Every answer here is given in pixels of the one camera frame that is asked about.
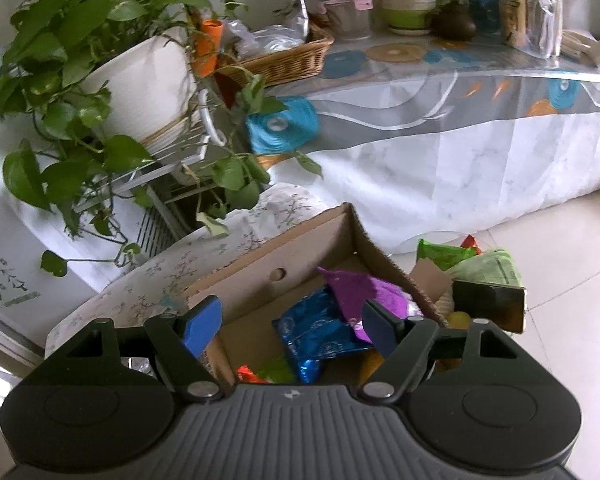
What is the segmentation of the green cloth bag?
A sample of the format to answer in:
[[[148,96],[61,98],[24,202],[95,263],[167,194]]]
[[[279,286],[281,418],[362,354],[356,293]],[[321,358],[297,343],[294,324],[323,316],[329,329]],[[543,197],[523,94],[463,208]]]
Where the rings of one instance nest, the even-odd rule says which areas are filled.
[[[452,266],[446,271],[452,280],[473,283],[521,286],[521,275],[510,253],[503,248],[489,249]]]

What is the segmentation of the dark brown teapot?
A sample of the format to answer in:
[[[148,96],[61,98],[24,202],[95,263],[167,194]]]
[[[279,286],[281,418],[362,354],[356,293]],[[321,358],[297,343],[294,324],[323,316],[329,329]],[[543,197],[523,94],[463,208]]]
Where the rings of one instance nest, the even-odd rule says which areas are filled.
[[[454,41],[471,40],[477,33],[469,6],[455,1],[437,10],[431,18],[430,28],[434,36]]]

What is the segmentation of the white metal plant stand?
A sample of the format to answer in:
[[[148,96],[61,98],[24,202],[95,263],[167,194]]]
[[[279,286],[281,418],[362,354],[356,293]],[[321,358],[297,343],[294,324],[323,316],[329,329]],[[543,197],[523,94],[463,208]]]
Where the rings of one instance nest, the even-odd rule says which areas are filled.
[[[149,258],[187,233],[186,222],[166,202],[177,185],[193,185],[204,174],[211,152],[226,143],[213,123],[218,102],[206,90],[190,98],[184,116],[149,142],[138,166],[94,177],[76,204],[81,233],[73,257],[122,262]]]

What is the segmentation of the large pothos plant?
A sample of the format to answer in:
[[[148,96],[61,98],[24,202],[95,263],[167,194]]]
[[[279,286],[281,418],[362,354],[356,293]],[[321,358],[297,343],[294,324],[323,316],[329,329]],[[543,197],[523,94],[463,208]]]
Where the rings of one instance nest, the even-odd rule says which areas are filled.
[[[94,177],[132,169],[150,157],[129,136],[107,138],[96,131],[110,113],[110,92],[87,93],[81,82],[126,50],[175,27],[185,35],[182,46],[195,92],[206,90],[218,102],[213,123],[226,136],[191,185],[197,197],[193,220],[225,234],[226,215],[256,206],[270,182],[261,157],[299,157],[317,132],[317,116],[306,99],[270,96],[262,75],[249,74],[242,86],[219,73],[222,56],[242,61],[242,50],[227,46],[224,32],[236,32],[241,44],[253,38],[236,20],[239,8],[238,0],[224,0],[221,11],[209,0],[21,0],[10,19],[15,36],[0,66],[0,119],[29,117],[46,148],[35,151],[22,140],[6,155],[2,171],[8,192],[39,210],[59,212],[68,237],[78,236],[76,204]],[[194,43],[204,20],[220,20],[224,28],[214,72],[199,77]]]

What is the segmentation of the gold can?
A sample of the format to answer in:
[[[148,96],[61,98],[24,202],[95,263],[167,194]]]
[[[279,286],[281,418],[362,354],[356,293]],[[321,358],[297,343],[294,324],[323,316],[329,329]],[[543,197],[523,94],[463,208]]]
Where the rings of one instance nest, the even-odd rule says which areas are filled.
[[[504,44],[522,49],[527,45],[527,0],[500,0],[501,31]]]

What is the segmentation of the blue foil snack packet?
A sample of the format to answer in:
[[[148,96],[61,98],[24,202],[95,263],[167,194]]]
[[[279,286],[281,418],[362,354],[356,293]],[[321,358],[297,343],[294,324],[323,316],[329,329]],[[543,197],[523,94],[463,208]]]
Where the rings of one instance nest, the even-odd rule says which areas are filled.
[[[355,335],[329,285],[297,301],[273,320],[272,326],[302,385],[317,382],[324,361],[373,348]]]

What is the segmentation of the white freezer appliance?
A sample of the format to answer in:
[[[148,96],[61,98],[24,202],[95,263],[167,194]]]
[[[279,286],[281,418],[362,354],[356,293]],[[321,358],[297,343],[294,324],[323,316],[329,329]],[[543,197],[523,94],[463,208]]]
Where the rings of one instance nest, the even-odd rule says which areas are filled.
[[[22,140],[35,151],[46,148],[29,117],[0,119],[0,329],[42,353],[60,321],[127,270],[110,262],[118,244],[95,232],[68,237],[59,212],[39,210],[8,192],[3,162]]]

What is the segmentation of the floral cloth cover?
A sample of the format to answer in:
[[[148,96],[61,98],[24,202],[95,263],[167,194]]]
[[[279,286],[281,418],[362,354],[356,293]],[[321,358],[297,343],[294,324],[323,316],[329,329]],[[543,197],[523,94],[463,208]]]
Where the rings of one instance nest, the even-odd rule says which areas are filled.
[[[200,228],[84,302],[47,335],[45,355],[50,356],[95,318],[110,318],[121,328],[140,326],[163,312],[184,312],[190,285],[326,209],[306,188],[273,185],[254,208],[228,214],[226,235],[213,236]]]

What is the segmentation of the clear plastic bag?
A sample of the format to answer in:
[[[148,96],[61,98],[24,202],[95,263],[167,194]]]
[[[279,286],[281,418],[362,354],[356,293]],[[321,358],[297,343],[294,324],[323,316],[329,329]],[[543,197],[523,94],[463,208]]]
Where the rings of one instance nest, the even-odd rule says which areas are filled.
[[[562,0],[524,0],[522,7],[524,26],[518,49],[535,58],[557,58],[562,47]]]

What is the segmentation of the wicker basket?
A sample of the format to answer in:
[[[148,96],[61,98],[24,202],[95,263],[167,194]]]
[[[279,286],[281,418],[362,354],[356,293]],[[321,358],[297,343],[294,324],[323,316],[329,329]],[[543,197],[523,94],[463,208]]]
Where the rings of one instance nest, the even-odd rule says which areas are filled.
[[[334,41],[328,30],[311,22],[309,41],[305,44],[245,61],[232,61],[224,55],[219,73],[242,86],[249,74],[262,75],[267,87],[311,78],[323,71],[326,54]]]

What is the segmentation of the purple snack packet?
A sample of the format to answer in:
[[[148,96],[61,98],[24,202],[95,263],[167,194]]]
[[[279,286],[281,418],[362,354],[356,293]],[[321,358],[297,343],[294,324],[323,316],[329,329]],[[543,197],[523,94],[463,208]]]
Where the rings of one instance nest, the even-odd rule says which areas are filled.
[[[367,300],[375,300],[398,318],[422,315],[413,297],[395,284],[374,278],[370,274],[317,268],[325,283],[335,294],[340,311],[355,336],[370,342],[363,327],[362,310]]]

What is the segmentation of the green round plant pot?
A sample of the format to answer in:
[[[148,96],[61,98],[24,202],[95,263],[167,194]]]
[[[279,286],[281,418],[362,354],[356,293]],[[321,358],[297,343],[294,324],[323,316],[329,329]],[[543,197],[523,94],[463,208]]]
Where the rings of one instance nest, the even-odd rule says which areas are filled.
[[[437,0],[379,0],[386,25],[396,34],[426,35]]]

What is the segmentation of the cardboard box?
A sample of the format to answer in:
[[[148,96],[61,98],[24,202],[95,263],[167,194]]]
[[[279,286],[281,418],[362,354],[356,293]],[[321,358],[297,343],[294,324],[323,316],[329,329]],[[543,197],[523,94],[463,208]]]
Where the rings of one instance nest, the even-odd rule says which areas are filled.
[[[204,356],[211,375],[228,391],[238,367],[254,372],[285,348],[272,321],[324,285],[321,268],[373,275],[401,287],[422,314],[443,326],[434,303],[451,280],[431,262],[406,274],[364,231],[354,207],[344,203],[303,221],[185,289],[189,307],[218,297],[222,325]]]

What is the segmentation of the red snack packet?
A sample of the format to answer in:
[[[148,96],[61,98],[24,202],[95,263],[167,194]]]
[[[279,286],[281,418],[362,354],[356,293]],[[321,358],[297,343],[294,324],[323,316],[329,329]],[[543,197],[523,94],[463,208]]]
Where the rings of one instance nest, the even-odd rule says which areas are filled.
[[[261,384],[268,385],[270,382],[262,377],[259,377],[255,372],[250,370],[248,365],[242,365],[236,370],[236,376],[238,382],[245,382],[246,384]]]

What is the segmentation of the green snack packet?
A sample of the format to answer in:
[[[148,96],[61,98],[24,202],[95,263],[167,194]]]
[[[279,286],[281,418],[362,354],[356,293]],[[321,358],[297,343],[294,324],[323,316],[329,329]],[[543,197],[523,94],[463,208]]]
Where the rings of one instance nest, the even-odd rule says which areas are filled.
[[[257,371],[257,376],[269,384],[293,385],[298,382],[297,375],[286,356],[278,356],[268,361]]]

